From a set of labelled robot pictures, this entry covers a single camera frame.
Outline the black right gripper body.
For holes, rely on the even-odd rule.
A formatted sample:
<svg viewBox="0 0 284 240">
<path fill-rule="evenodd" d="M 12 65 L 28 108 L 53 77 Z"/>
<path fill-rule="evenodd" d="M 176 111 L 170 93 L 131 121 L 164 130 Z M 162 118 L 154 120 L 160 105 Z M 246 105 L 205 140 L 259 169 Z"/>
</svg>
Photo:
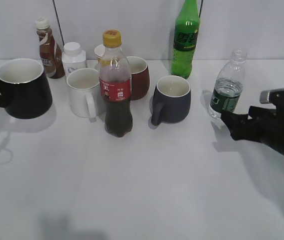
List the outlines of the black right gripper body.
<svg viewBox="0 0 284 240">
<path fill-rule="evenodd" d="M 270 104 L 275 109 L 251 106 L 249 115 L 257 121 L 259 141 L 276 152 L 284 155 L 284 88 L 270 91 Z"/>
</svg>

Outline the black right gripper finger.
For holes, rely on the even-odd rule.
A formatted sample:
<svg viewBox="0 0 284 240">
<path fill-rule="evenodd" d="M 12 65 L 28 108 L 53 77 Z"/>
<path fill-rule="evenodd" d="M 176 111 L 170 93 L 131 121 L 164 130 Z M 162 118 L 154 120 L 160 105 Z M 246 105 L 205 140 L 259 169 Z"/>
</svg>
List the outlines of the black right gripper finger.
<svg viewBox="0 0 284 240">
<path fill-rule="evenodd" d="M 235 114 L 223 110 L 221 120 L 227 126 L 233 140 L 259 141 L 257 121 L 249 119 L 248 114 Z"/>
</svg>

